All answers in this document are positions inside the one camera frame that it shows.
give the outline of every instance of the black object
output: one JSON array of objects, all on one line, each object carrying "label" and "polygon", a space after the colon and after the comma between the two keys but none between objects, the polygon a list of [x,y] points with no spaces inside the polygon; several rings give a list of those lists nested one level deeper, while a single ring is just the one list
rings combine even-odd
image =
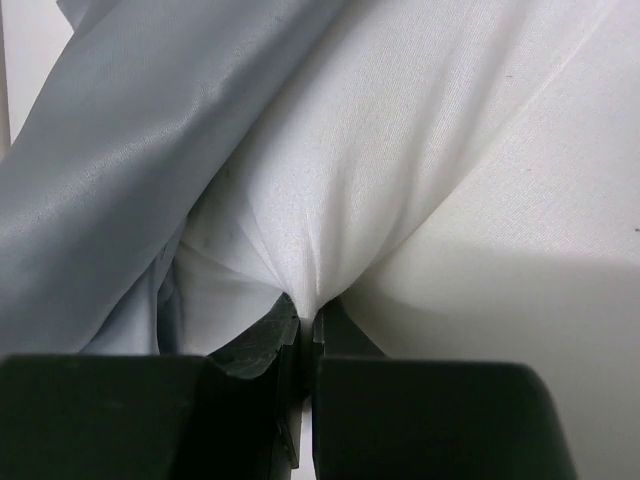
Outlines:
[{"label": "black object", "polygon": [[299,319],[280,299],[210,357],[13,357],[0,479],[281,480],[297,466]]},{"label": "black object", "polygon": [[573,480],[551,397],[515,364],[402,361],[339,301],[314,324],[319,480]]},{"label": "black object", "polygon": [[[287,297],[209,357],[14,357],[0,479],[280,480],[299,461]],[[318,480],[576,478],[548,392],[510,364],[386,358],[339,300],[313,329]]]}]

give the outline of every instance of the white fabric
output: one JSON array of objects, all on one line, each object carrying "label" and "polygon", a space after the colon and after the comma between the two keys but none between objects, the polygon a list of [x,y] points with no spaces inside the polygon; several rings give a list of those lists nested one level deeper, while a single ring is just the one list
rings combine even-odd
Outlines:
[{"label": "white fabric", "polygon": [[191,215],[186,350],[351,287],[387,353],[527,363],[580,478],[640,478],[639,85],[637,0],[353,2]]}]

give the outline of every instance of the gray fabric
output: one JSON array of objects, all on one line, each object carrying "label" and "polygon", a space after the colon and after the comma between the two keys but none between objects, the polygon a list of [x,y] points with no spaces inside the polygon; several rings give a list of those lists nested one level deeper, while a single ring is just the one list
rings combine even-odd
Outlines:
[{"label": "gray fabric", "polygon": [[3,354],[157,349],[164,246],[345,0],[92,3],[0,164]]}]

